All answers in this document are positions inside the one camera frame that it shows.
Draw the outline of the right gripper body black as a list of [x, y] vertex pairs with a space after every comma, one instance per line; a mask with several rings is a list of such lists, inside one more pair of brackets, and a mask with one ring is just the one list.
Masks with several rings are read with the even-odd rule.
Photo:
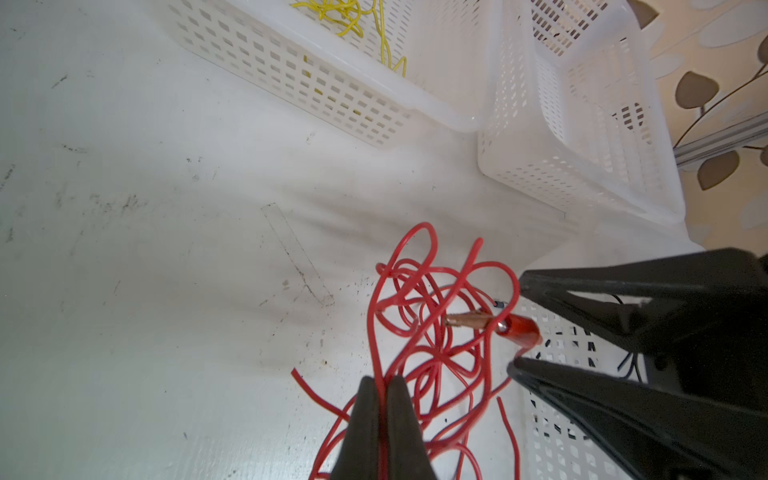
[[710, 251], [643, 261], [649, 384], [767, 409], [767, 259]]

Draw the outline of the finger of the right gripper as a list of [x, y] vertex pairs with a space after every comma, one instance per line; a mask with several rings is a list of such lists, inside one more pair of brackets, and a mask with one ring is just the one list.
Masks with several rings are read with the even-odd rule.
[[635, 479], [767, 476], [764, 412], [530, 358], [507, 372]]
[[762, 261], [736, 249], [636, 263], [528, 270], [523, 297], [631, 352], [762, 331]]

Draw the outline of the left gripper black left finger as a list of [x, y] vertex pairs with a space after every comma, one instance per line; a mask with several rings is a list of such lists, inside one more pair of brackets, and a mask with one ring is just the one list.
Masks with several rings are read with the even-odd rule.
[[339, 456], [331, 480], [376, 480], [379, 478], [382, 407], [372, 377], [360, 381]]

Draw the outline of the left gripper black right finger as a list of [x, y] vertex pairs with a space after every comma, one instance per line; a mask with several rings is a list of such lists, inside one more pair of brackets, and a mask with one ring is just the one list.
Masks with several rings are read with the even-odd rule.
[[389, 480], [436, 480], [407, 383], [395, 376], [387, 386], [387, 475]]

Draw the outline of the red alligator clip lead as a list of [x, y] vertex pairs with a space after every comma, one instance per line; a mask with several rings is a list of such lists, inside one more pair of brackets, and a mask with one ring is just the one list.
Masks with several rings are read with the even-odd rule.
[[500, 319], [491, 313], [480, 310], [448, 314], [444, 320], [444, 325], [473, 330], [493, 328], [497, 335], [512, 341], [523, 349], [532, 349], [542, 341], [538, 325], [532, 319], [512, 313]]

